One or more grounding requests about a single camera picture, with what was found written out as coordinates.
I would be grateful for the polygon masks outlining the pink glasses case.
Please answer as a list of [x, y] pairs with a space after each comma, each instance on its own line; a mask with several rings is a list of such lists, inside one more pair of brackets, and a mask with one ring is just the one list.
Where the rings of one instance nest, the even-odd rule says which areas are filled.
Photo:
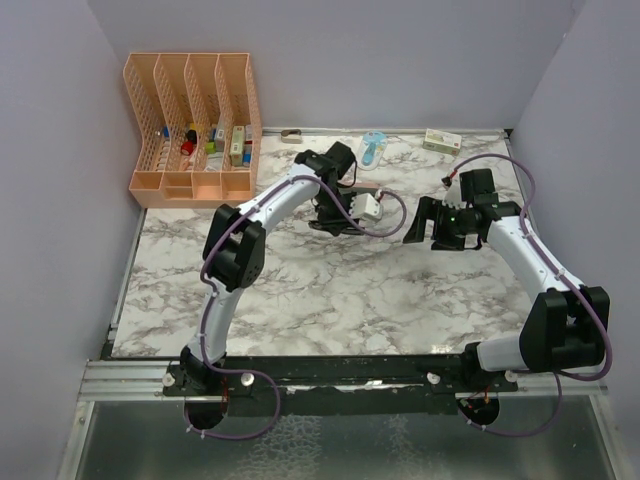
[[376, 193], [380, 189], [380, 186], [371, 182], [359, 182], [353, 186], [348, 187], [349, 191], [358, 193]]

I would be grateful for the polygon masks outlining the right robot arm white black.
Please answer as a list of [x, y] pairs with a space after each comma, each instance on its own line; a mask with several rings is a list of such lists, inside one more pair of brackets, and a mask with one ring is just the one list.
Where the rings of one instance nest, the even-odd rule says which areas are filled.
[[496, 372], [561, 372], [605, 360], [606, 291], [587, 286], [558, 265], [521, 207], [500, 200], [491, 170], [474, 169], [444, 183], [449, 188], [444, 199], [420, 198], [404, 243], [431, 239], [434, 250], [462, 251], [467, 236], [474, 235], [507, 263], [532, 302], [518, 334], [465, 347], [461, 383], [481, 391]]

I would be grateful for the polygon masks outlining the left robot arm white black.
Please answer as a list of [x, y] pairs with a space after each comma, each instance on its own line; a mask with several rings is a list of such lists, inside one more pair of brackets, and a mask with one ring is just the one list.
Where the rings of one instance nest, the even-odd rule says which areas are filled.
[[306, 150], [296, 155], [282, 179], [255, 199], [217, 208], [200, 273], [209, 292], [197, 333], [180, 353], [186, 382], [195, 392], [210, 394], [220, 385], [231, 320], [241, 295], [263, 270], [266, 239], [279, 222], [312, 200], [317, 215], [309, 223], [312, 229], [332, 236], [357, 233], [357, 222], [345, 217], [355, 194], [339, 183], [355, 163], [354, 153], [341, 142], [322, 154]]

